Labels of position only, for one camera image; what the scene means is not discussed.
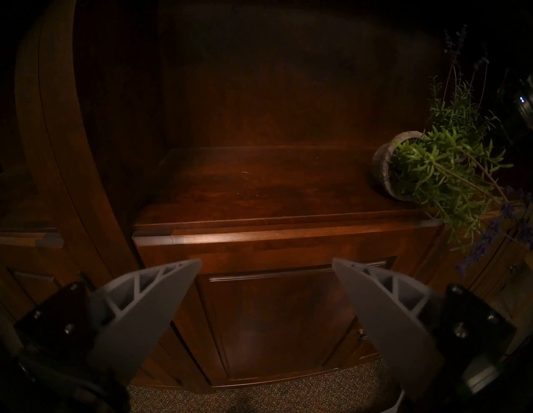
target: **carpet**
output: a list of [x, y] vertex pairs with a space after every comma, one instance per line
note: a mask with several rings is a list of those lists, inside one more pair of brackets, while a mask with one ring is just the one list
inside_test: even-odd
[[394, 405], [399, 387], [375, 360], [289, 382], [212, 394], [129, 386], [134, 413], [377, 413]]

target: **purple flower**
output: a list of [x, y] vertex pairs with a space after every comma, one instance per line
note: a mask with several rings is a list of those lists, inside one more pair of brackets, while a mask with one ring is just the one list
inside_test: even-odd
[[481, 57], [476, 63], [474, 63], [474, 70], [478, 70], [483, 64], [489, 64], [489, 59], [485, 56]]
[[455, 269], [461, 274], [463, 277], [466, 277], [466, 264], [457, 264], [455, 266]]
[[461, 33], [456, 32], [455, 34], [459, 36], [459, 39], [457, 41], [457, 50], [455, 51], [457, 54], [461, 54], [461, 49], [463, 48], [463, 43], [465, 42], [466, 37], [466, 28], [468, 26], [466, 24], [463, 24], [463, 28], [461, 29]]
[[518, 196], [522, 201], [525, 201], [527, 203], [531, 202], [533, 197], [531, 196], [531, 192], [525, 192], [522, 188], [518, 190]]
[[516, 240], [531, 250], [533, 248], [533, 228], [523, 218], [518, 221], [517, 227], [518, 235]]
[[485, 231], [481, 234], [481, 241], [486, 242], [487, 244], [492, 244], [497, 235], [498, 234], [493, 231]]
[[514, 218], [514, 207], [511, 205], [509, 201], [504, 202], [502, 204], [500, 211], [502, 213], [503, 218]]
[[490, 251], [489, 246], [482, 240], [478, 241], [473, 250], [470, 251], [470, 257], [477, 262], [481, 261], [481, 258], [488, 254]]
[[497, 232], [499, 233], [501, 228], [502, 228], [502, 217], [498, 217], [496, 218], [495, 220], [491, 221], [488, 225], [487, 225], [487, 228], [490, 230], [490, 231], [493, 231], [493, 232]]
[[452, 54], [454, 52], [454, 42], [451, 41], [450, 35], [448, 34], [448, 30], [444, 30], [445, 39], [444, 42], [446, 43], [446, 48], [444, 49], [445, 53]]

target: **wood grain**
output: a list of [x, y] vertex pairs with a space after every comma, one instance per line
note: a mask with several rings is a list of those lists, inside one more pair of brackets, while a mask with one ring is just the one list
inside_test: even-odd
[[109, 204], [85, 133], [72, 61], [75, 7], [75, 0], [58, 0], [43, 19], [38, 56], [42, 111], [69, 197], [111, 275], [119, 277], [139, 264]]
[[[135, 242], [146, 266], [202, 258], [174, 320], [213, 386], [237, 386], [339, 367], [359, 344], [355, 314], [330, 269], [333, 257], [409, 273], [439, 228], [412, 218], [344, 224], [278, 225], [260, 237], [253, 226], [174, 230]], [[188, 243], [194, 232], [203, 242]], [[165, 241], [174, 237], [183, 242]]]
[[143, 185], [167, 149], [158, 41], [156, 2], [76, 2], [79, 107], [102, 186], [128, 239]]
[[0, 300], [18, 320], [61, 286], [79, 281], [59, 234], [0, 234]]
[[420, 22], [398, 29], [329, 3], [167, 3], [178, 3], [159, 10], [175, 147], [358, 148], [424, 128], [443, 47]]
[[403, 212], [368, 171], [377, 148], [234, 147], [173, 150], [135, 228], [320, 222], [328, 215]]
[[0, 230], [54, 230], [20, 140], [15, 107], [15, 55], [9, 51], [3, 59], [6, 67], [0, 68]]
[[39, 40], [42, 19], [35, 23], [22, 40], [15, 69], [17, 118], [28, 166], [43, 201], [53, 214], [65, 249], [96, 286], [111, 280], [98, 252], [89, 238], [72, 204], [50, 146], [39, 89]]

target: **stone planter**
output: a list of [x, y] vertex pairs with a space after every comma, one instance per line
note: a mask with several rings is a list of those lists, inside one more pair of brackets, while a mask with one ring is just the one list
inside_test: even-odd
[[396, 193], [396, 191], [391, 185], [391, 171], [389, 170], [389, 162], [391, 160], [392, 154], [394, 153], [394, 150], [397, 147], [394, 143], [402, 143], [407, 139], [419, 139], [420, 137], [422, 137], [421, 132], [402, 132], [399, 135], [396, 135], [391, 142], [381, 146], [381, 148], [376, 151], [372, 158], [372, 173], [374, 174], [376, 179], [381, 182], [381, 185], [383, 186], [383, 188], [385, 188], [385, 191], [387, 191], [390, 195], [401, 201], [411, 201], [412, 198], [411, 196], [404, 196], [399, 193]]

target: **cabinet knob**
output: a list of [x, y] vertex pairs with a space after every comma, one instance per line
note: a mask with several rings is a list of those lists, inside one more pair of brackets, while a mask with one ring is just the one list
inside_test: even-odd
[[365, 331], [364, 330], [359, 330], [357, 332], [357, 335], [359, 336], [358, 339], [357, 339], [357, 342], [359, 344], [364, 343], [368, 339], [368, 336], [365, 335]]

